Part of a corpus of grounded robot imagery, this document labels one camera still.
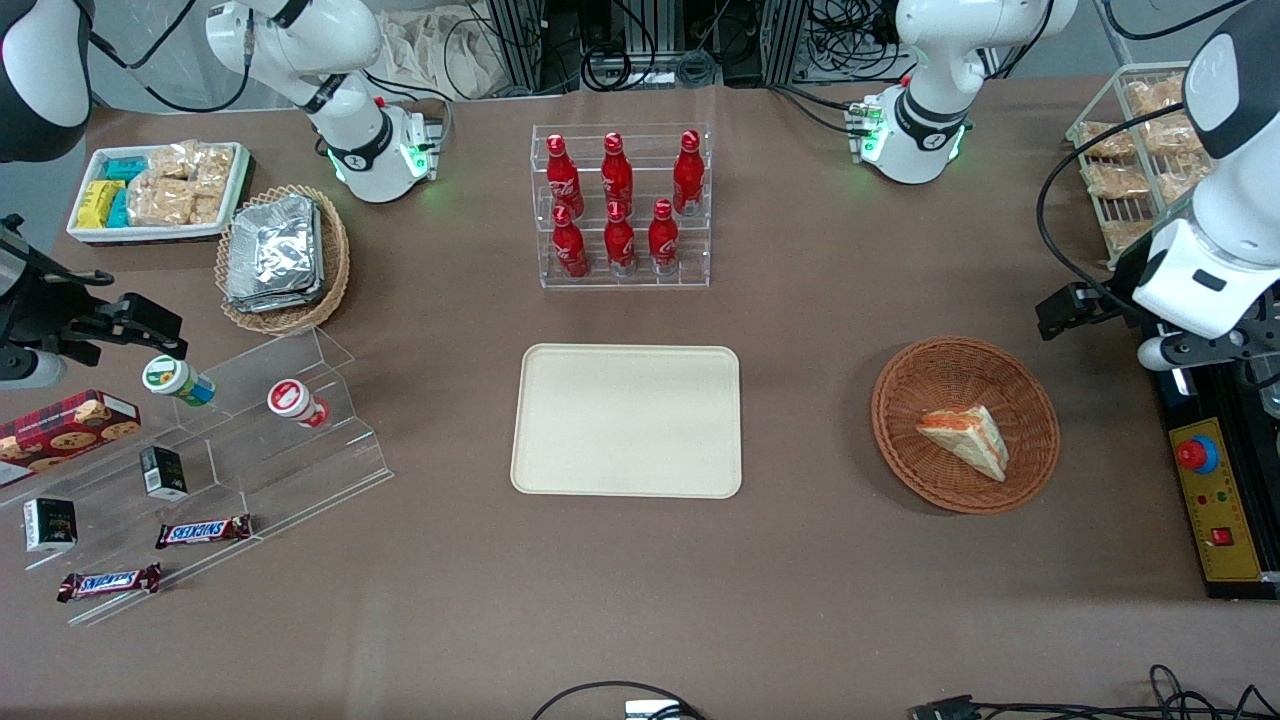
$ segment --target round wicker basket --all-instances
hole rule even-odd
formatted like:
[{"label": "round wicker basket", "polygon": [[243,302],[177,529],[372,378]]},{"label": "round wicker basket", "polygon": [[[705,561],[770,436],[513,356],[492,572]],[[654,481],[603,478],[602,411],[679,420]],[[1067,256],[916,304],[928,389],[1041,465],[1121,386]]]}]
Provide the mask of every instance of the round wicker basket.
[{"label": "round wicker basket", "polygon": [[[305,195],[320,206],[320,241],[324,243],[324,275],[329,288],[320,302],[315,305],[284,307],[268,313],[241,313],[224,301],[223,314],[247,331],[282,336],[305,325],[319,325],[333,315],[342,302],[342,296],[347,292],[347,281],[351,277],[351,246],[347,242],[347,228],[343,227],[342,218],[338,217],[333,202],[323,192],[311,187],[288,184],[255,195],[244,205],[274,202],[291,192]],[[227,254],[230,233],[230,225],[223,228],[223,237],[218,241],[218,264],[214,265],[214,282],[218,283],[218,290],[223,291],[224,296],[227,295]]]},{"label": "round wicker basket", "polygon": [[[1009,446],[997,483],[915,432],[920,415],[982,404]],[[872,425],[884,461],[933,505],[975,515],[1007,512],[1048,482],[1061,446],[1048,395],[995,345],[965,337],[916,342],[884,365],[872,392]]]}]

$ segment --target sandwich slice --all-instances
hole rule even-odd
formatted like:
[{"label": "sandwich slice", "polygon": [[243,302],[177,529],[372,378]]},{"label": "sandwich slice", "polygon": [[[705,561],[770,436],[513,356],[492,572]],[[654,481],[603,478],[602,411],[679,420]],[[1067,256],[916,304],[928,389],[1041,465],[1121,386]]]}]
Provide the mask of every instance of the sandwich slice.
[{"label": "sandwich slice", "polygon": [[1002,483],[1009,468],[1009,448],[991,413],[982,405],[964,410],[925,413],[915,432],[934,445],[964,460],[983,475]]}]

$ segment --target red switch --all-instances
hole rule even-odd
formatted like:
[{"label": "red switch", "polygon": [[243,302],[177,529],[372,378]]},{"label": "red switch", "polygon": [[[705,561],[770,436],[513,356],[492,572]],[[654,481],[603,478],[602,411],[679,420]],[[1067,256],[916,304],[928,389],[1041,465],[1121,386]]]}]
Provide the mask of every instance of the red switch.
[{"label": "red switch", "polygon": [[1217,469],[1217,446],[1204,436],[1194,436],[1184,439],[1174,448],[1174,459],[1178,465],[1207,475]]}]

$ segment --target aluminum foil package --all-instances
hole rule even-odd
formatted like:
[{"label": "aluminum foil package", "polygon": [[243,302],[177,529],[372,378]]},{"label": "aluminum foil package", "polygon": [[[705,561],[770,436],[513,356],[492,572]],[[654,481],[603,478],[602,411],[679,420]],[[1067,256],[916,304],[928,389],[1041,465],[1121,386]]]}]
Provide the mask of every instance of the aluminum foil package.
[{"label": "aluminum foil package", "polygon": [[310,305],[324,297],[320,208],[302,195],[236,214],[228,247],[227,302],[241,313]]}]

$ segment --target brown tablecloth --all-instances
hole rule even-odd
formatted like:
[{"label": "brown tablecloth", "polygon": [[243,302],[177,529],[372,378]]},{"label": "brown tablecloth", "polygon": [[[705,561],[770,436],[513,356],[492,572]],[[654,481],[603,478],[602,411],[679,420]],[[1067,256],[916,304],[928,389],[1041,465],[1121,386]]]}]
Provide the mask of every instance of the brown tablecloth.
[{"label": "brown tablecloth", "polygon": [[[897,717],[957,693],[1146,700],[1157,661],[1217,696],[1249,680],[1275,692],[1276,609],[1202,600],[1133,338],[1119,323],[1051,343],[1036,332],[1036,302],[1071,279],[1036,233],[1036,193],[1101,82],[989,83],[964,152],[923,187],[852,165],[842,138],[764,91],[462,105],[440,179],[379,206],[312,155],[302,113],[102,113],[91,146],[237,140],[260,163],[255,190],[333,197],[353,277],[326,329],[357,357],[356,406],[397,475],[90,629],[64,625],[69,609],[22,571],[8,529],[0,714],[522,719],[571,684],[626,678],[724,720]],[[544,293],[530,126],[690,119],[717,133],[712,287]],[[1101,256],[1079,181],[1050,197],[1061,243]],[[219,313],[212,246],[63,238],[58,255],[180,313],[197,366],[264,340]],[[1062,457],[1029,506],[941,514],[882,462],[870,387],[896,350],[933,334],[1005,347],[1053,398]],[[516,492],[520,359],[536,342],[733,348],[741,492]],[[148,355],[109,347],[58,391],[5,395],[4,414],[82,387],[138,397]],[[595,693],[556,716],[620,717],[636,694]]]}]

